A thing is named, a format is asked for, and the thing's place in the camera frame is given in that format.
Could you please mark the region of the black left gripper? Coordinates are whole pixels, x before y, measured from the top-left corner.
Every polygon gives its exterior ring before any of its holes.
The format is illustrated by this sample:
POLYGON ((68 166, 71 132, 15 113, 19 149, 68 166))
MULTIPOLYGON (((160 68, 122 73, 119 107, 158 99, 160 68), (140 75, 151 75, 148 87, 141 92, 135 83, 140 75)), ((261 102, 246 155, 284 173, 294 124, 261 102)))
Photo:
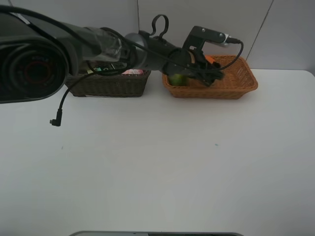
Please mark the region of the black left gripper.
POLYGON ((216 60, 209 63, 202 51, 186 50, 182 48, 167 48, 163 50, 163 55, 169 60, 163 66, 163 73, 168 76, 175 74, 201 79, 203 85, 209 87, 216 80, 221 80, 224 73, 221 72, 221 64, 216 60))

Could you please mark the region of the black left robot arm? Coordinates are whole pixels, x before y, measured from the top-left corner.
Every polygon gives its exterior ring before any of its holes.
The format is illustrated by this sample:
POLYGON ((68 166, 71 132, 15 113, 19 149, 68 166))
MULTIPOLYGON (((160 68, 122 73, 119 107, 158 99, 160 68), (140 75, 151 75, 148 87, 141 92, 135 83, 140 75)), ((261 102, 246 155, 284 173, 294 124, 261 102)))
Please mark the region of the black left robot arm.
POLYGON ((162 35, 140 31, 122 36, 110 28, 78 27, 27 9, 0 8, 0 101, 18 103, 52 96, 83 62, 116 62, 119 69, 181 74, 211 85, 223 77, 216 62, 208 62, 200 45, 191 49, 194 27, 183 47, 162 35))

